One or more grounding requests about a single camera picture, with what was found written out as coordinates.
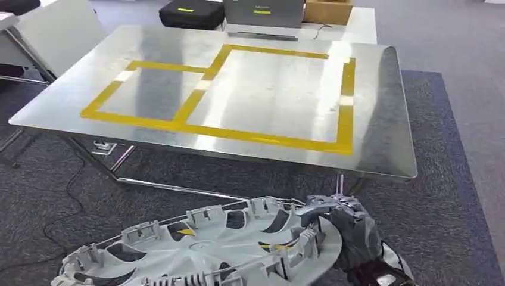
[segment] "cardboard box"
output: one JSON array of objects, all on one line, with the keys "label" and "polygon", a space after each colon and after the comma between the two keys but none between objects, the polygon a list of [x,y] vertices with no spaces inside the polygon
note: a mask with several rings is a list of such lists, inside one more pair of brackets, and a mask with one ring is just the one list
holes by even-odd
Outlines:
[{"label": "cardboard box", "polygon": [[312,23],[347,25],[352,0],[307,0],[303,20]]}]

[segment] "table leg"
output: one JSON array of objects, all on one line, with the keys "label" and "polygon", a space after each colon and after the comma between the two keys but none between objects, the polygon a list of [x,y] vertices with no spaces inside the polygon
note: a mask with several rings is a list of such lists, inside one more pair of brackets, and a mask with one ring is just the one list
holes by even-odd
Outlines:
[{"label": "table leg", "polygon": [[135,150],[134,146],[130,146],[128,150],[119,158],[119,160],[114,164],[112,169],[109,169],[102,161],[98,160],[91,154],[86,147],[84,147],[78,140],[72,137],[66,137],[64,135],[61,136],[61,139],[65,141],[72,149],[74,149],[80,156],[82,156],[86,161],[90,162],[93,166],[95,166],[101,173],[104,175],[108,176],[110,179],[113,180],[113,182],[121,185],[121,184],[130,184],[130,185],[142,185],[142,186],[150,186],[153,188],[158,188],[158,189],[166,189],[168,191],[175,191],[175,192],[184,192],[187,194],[194,194],[194,195],[208,195],[211,197],[218,197],[218,198],[227,198],[230,200],[238,200],[238,201],[245,201],[248,200],[249,198],[247,197],[241,197],[241,196],[235,196],[235,195],[227,195],[227,194],[222,194],[219,192],[212,192],[212,191],[203,191],[200,189],[192,189],[192,188],[184,188],[181,186],[172,186],[172,185],[166,185],[166,184],[159,184],[159,183],[153,183],[153,182],[147,182],[147,181],[141,181],[137,179],[130,179],[130,178],[123,178],[123,177],[118,177],[115,173],[115,171],[119,168],[119,166],[128,158],[128,156],[131,155],[131,153]]},{"label": "table leg", "polygon": [[21,134],[23,134],[23,131],[21,129],[17,129],[11,136],[9,136],[9,138],[7,138],[7,140],[4,141],[4,143],[2,143],[2,145],[0,145],[0,163],[6,166],[11,166],[13,168],[18,167],[18,164],[16,162],[5,158],[5,156],[2,155],[2,152],[7,147],[9,147],[9,145],[11,145],[19,136],[21,136]]},{"label": "table leg", "polygon": [[39,71],[40,75],[44,80],[47,80],[48,84],[54,82],[56,77],[52,74],[42,60],[39,57],[31,52],[28,46],[23,42],[22,37],[19,35],[19,32],[14,28],[9,28],[5,30],[9,38],[12,42],[21,50],[25,57],[27,57],[35,66],[35,68]]},{"label": "table leg", "polygon": [[344,174],[336,174],[336,191],[335,195],[344,195]]},{"label": "table leg", "polygon": [[112,172],[102,161],[98,160],[93,156],[79,141],[72,137],[61,136],[61,139],[65,141],[68,146],[75,150],[84,160],[90,162],[91,165],[95,166],[102,174],[111,178],[114,182],[117,182],[117,176]]}]

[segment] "yellow sticker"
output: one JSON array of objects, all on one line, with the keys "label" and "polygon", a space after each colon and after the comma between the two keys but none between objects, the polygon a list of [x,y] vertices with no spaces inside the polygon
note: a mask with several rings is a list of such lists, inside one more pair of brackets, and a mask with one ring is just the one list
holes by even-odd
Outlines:
[{"label": "yellow sticker", "polygon": [[187,8],[177,8],[177,10],[183,11],[183,12],[189,12],[189,13],[194,11],[193,9],[187,9]]},{"label": "yellow sticker", "polygon": [[187,229],[181,229],[181,230],[179,230],[177,232],[180,233],[180,234],[186,234],[186,235],[195,236],[195,233],[191,229],[189,229],[189,228],[187,228]]},{"label": "yellow sticker", "polygon": [[254,10],[254,14],[270,15],[270,11]]}]

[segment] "metal table frame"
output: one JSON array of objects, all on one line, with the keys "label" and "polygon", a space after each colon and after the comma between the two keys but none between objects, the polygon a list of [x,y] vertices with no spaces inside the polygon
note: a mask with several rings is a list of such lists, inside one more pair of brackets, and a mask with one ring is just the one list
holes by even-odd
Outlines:
[{"label": "metal table frame", "polygon": [[[45,81],[42,80],[33,80],[33,79],[24,79],[22,77],[12,77],[12,76],[2,76],[0,75],[0,80],[9,80],[13,82],[21,82],[21,83],[31,83],[36,85],[48,86],[52,82],[56,80],[56,77],[53,75],[51,71],[46,67],[43,61],[36,55],[36,53],[32,52],[29,46],[24,43],[19,33],[15,30],[15,28],[10,27],[2,32],[5,32],[9,39],[11,39],[12,43],[23,53],[25,57],[27,57],[32,64],[35,66],[37,71],[42,75]],[[3,143],[0,144],[0,163],[5,164],[6,166],[18,167],[16,162],[13,162],[7,159],[2,152],[7,149],[11,144],[13,144],[19,136],[23,134],[23,130],[17,129],[11,136],[9,136]]]},{"label": "metal table frame", "polygon": [[[121,186],[121,184],[130,185],[140,185],[149,186],[152,188],[165,189],[168,191],[184,192],[187,194],[195,195],[208,195],[211,197],[226,198],[230,200],[245,201],[250,198],[243,196],[227,195],[219,192],[204,191],[201,189],[185,188],[181,186],[166,185],[155,182],[142,181],[137,179],[121,177],[117,174],[119,167],[132,155],[136,150],[135,145],[130,145],[130,147],[119,157],[119,159],[111,166],[108,167],[104,162],[97,159],[93,154],[88,151],[88,149],[79,140],[73,136],[65,136],[60,134],[60,138],[71,147],[76,154],[82,156],[86,161],[90,162],[94,167],[96,167],[102,174],[109,177],[113,182]],[[336,173],[336,190],[335,194],[344,194],[344,174]]]}]

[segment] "dark gray carpet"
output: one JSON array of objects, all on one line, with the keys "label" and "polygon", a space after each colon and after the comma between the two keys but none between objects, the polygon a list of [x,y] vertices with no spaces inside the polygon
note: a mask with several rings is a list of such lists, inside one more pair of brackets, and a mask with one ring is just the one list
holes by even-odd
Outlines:
[{"label": "dark gray carpet", "polygon": [[[404,71],[403,79],[419,177],[408,184],[368,181],[359,197],[378,221],[384,239],[410,263],[420,285],[505,285],[442,77]],[[2,119],[16,109],[4,108],[7,104],[19,105],[35,92],[33,87],[14,85],[0,94]],[[71,186],[84,211],[46,228],[59,247],[42,231],[48,223],[79,211],[79,203],[65,188],[79,170],[80,160],[50,135],[31,141],[24,136],[7,154],[15,157],[23,147],[18,157],[20,169],[0,166],[0,222],[4,227],[0,232],[0,269],[56,257],[139,222],[225,202],[135,186],[120,189],[86,166]],[[303,198],[329,194],[335,185],[334,175],[328,171],[160,150],[137,151],[121,171],[136,178],[250,197]],[[0,285],[48,285],[58,264],[52,260],[7,269],[0,272]],[[317,285],[335,285],[341,279],[331,271]]]}]

